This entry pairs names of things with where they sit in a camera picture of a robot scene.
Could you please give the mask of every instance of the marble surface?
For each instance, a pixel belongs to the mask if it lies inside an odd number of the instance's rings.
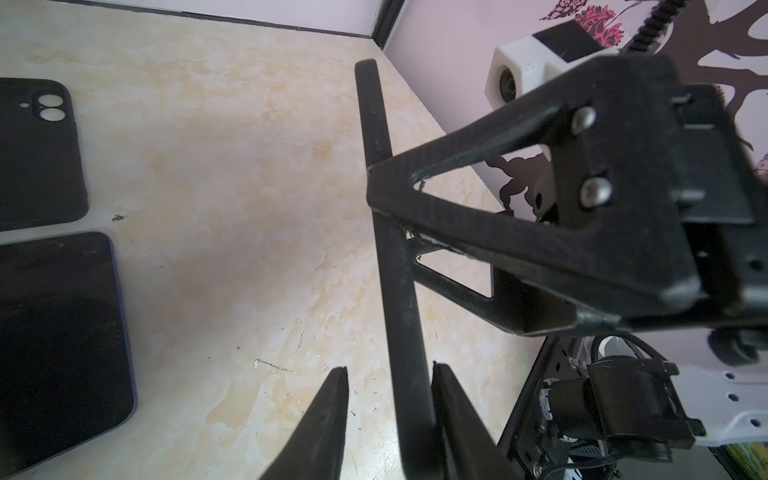
[[[342,478],[401,478],[355,62],[379,63],[396,153],[442,132],[376,45],[40,0],[0,2],[0,45],[1,76],[69,89],[91,202],[0,243],[112,238],[138,395],[122,426],[17,478],[257,478],[334,366]],[[428,191],[501,209],[468,168]],[[487,266],[433,255],[489,289]],[[540,340],[417,293],[427,358],[497,439]]]

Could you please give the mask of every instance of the silver screw head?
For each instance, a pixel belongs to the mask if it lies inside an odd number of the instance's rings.
[[[582,131],[587,130],[594,121],[598,118],[598,113],[592,107],[581,107],[574,113],[574,117],[571,119],[571,133],[573,135],[579,135]]]
[[[592,177],[584,180],[578,193],[578,199],[584,208],[595,208],[606,204],[614,192],[614,187],[607,178]]]

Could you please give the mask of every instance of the beige tabletop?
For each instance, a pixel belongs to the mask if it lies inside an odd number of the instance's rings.
[[[111,237],[138,397],[123,425],[18,478],[257,478],[334,366],[342,478],[401,478],[355,62],[379,62],[396,153],[442,132],[373,41],[3,0],[0,45],[1,76],[70,91],[91,205],[0,243]],[[468,168],[428,191],[501,209]],[[433,256],[489,289],[487,266]],[[497,439],[540,340],[417,293],[427,359]]]

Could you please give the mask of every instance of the black trim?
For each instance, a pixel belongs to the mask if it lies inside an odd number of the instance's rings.
[[[321,28],[296,27],[294,25],[281,25],[278,23],[259,22],[257,20],[246,20],[244,18],[219,17],[216,15],[204,15],[201,13],[193,13],[193,12],[176,12],[174,10],[163,10],[161,8],[137,7],[135,5],[117,5],[114,3],[93,2],[92,0],[50,0],[50,1],[59,2],[59,3],[75,3],[77,5],[89,5],[93,7],[111,8],[113,10],[126,10],[128,12],[156,13],[159,15],[170,15],[172,17],[195,18],[196,20],[212,20],[214,22],[240,23],[244,25],[255,25],[257,27],[282,28],[284,30],[313,31],[315,33],[342,35],[344,37],[370,38],[368,35],[362,35],[359,33],[348,33],[344,31],[334,31],[334,30],[322,30]]]
[[[384,49],[389,34],[392,33],[392,28],[397,21],[397,16],[400,15],[400,10],[405,4],[406,0],[384,0],[382,9],[379,11],[379,17],[376,19],[376,27],[373,29],[373,35],[371,36],[379,48]]]

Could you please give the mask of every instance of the bolt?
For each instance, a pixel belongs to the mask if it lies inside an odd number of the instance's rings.
[[[573,135],[579,135],[582,131],[587,130],[594,125],[595,119],[598,117],[598,113],[592,107],[581,107],[576,110],[574,117],[571,120],[571,133]]]
[[[579,203],[587,209],[604,205],[611,199],[613,185],[607,178],[592,177],[584,180],[578,193]]]

